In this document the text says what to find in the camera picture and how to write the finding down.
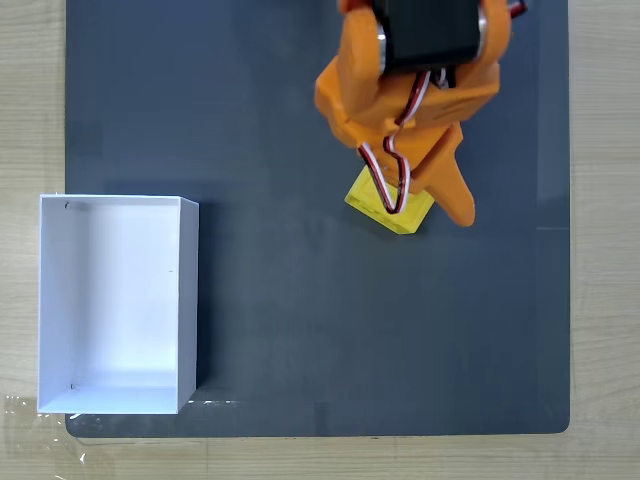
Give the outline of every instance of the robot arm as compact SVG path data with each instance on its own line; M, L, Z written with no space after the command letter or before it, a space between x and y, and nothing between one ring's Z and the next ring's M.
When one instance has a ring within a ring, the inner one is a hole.
M338 8L345 14L340 48L315 97L332 132L350 148L368 147L388 183L426 190L456 223L473 224L473 197L454 156L460 122L499 91L511 18L526 7L505 0L341 0ZM425 74L428 91L401 124ZM389 138L406 159L406 179L402 162L385 148Z

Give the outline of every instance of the yellow sponge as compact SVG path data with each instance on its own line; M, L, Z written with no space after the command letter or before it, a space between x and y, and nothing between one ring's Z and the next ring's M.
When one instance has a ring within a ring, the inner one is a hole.
M396 189L391 185L389 185L389 190L394 196L397 195ZM399 235L416 233L433 205L433 197L423 191L409 197L404 212L398 215L389 215L382 205L382 200L380 200L367 167L362 169L344 201Z

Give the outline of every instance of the white box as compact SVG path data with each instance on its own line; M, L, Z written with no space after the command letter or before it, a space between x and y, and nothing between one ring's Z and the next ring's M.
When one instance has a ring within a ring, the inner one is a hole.
M198 204L42 195L38 411L178 413L196 388Z

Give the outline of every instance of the red white wire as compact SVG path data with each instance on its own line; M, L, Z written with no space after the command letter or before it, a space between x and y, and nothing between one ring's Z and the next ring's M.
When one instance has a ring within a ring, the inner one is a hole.
M395 121L396 125L399 127L398 130L385 137L382 142L384 151L395 158L398 162L398 196L395 202L393 201L387 182L384 179L378 159L369 144L367 142L363 142L358 148L358 152L362 156L367 167L369 167L373 182L380 194L382 204L384 205L385 210L391 215L402 213L405 210L407 201L409 200L409 187L411 186L411 165L407 157L396 150L395 138L402 128L416 115L418 108L420 108L420 105L427 94L430 78L431 72L418 73L411 89L407 106Z

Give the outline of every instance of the open white box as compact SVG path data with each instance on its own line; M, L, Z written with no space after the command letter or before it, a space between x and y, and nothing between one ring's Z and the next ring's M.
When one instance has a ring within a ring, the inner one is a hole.
M42 195L38 411L177 413L197 298L197 203Z

